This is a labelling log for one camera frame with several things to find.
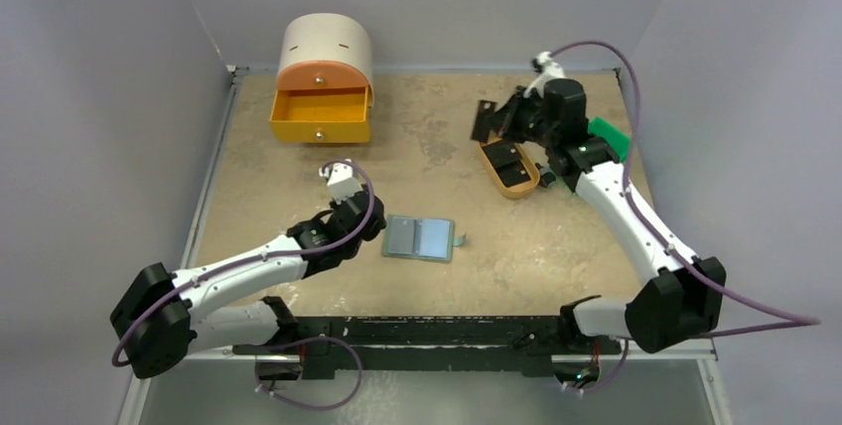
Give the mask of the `green card holder wallet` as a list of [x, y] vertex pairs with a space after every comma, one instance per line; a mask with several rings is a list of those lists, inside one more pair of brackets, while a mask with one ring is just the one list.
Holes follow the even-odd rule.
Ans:
[[456, 235], [456, 223], [449, 218], [390, 214], [381, 245], [384, 257], [449, 263], [455, 248], [468, 236]]

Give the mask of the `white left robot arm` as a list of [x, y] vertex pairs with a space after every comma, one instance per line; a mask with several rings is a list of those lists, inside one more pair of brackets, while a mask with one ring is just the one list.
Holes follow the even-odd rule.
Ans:
[[286, 353], [295, 345], [296, 328], [282, 319], [277, 301], [242, 309], [230, 303], [336, 268], [385, 227], [382, 200], [362, 188], [227, 260], [196, 269], [170, 271], [162, 263], [142, 268], [109, 316], [118, 337], [112, 365], [150, 378], [189, 354], [228, 345]]

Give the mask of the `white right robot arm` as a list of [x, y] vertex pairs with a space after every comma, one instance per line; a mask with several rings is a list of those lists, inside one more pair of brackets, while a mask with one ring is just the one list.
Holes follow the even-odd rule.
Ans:
[[561, 307], [557, 338], [579, 353], [596, 337], [634, 341], [654, 354], [712, 332], [719, 323], [726, 271], [702, 258], [665, 227], [625, 176], [620, 154], [589, 130], [583, 85], [556, 78], [541, 94], [524, 86], [483, 126], [502, 140], [532, 142], [550, 171], [605, 222], [641, 284], [630, 300], [593, 296]]

